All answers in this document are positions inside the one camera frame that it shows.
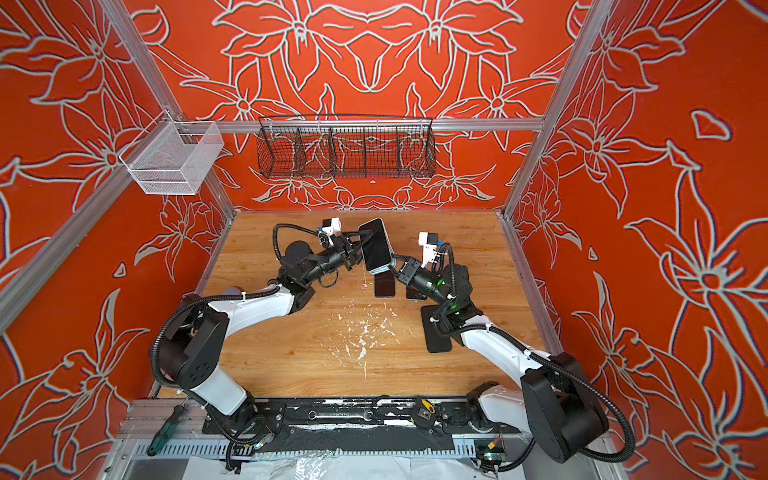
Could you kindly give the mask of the black phone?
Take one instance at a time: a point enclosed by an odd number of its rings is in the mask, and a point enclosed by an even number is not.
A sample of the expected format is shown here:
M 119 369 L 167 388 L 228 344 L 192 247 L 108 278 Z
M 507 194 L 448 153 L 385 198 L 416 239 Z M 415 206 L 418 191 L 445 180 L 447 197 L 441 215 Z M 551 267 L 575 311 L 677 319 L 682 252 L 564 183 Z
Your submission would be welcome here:
M 406 298 L 414 301 L 422 301 L 426 299 L 426 296 L 415 288 L 408 286 L 406 288 Z
M 396 279 L 391 271 L 374 276 L 374 295 L 376 298 L 394 298 L 396 295 Z
M 361 224 L 361 232 L 370 232 L 371 236 L 363 245 L 363 259 L 368 273 L 382 274 L 396 265 L 385 224 L 381 218 L 375 218 Z

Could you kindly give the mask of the black phone case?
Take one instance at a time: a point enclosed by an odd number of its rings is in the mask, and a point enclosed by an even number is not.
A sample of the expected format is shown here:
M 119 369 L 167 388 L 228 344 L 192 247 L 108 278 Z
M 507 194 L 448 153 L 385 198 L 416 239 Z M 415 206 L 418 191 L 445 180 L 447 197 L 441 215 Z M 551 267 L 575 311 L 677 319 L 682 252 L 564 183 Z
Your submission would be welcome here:
M 437 305 L 425 305 L 420 308 L 426 350 L 430 354 L 442 354 L 452 351 L 451 339 L 442 336 L 437 329 L 438 323 L 432 321 L 433 314 L 437 312 L 437 309 Z

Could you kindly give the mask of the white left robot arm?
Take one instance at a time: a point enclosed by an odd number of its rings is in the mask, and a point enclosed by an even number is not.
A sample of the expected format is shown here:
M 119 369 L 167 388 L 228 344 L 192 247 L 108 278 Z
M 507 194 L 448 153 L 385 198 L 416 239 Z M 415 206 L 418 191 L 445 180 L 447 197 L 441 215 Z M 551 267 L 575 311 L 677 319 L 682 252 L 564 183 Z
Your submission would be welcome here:
M 315 283 L 362 262 L 363 248 L 372 237 L 370 231 L 328 233 L 277 224 L 272 231 L 280 264 L 277 277 L 258 291 L 182 301 L 150 346 L 155 381 L 225 416 L 238 413 L 250 402 L 249 392 L 220 366 L 225 341 L 242 330 L 302 310 L 315 294 Z

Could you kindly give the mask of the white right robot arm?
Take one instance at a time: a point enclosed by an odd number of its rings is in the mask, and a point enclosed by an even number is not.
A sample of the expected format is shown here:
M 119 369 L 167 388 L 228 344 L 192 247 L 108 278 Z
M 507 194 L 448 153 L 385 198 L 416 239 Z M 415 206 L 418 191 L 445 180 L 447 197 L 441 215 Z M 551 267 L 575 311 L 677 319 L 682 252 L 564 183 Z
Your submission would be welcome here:
M 633 456 L 636 435 L 621 409 L 587 380 L 573 356 L 533 348 L 484 315 L 471 300 L 465 266 L 434 272 L 415 258 L 398 256 L 389 270 L 435 303 L 429 321 L 439 337 L 480 354 L 521 389 L 520 402 L 505 398 L 499 387 L 484 390 L 478 403 L 488 420 L 529 432 L 558 463 L 577 454 L 605 463 Z

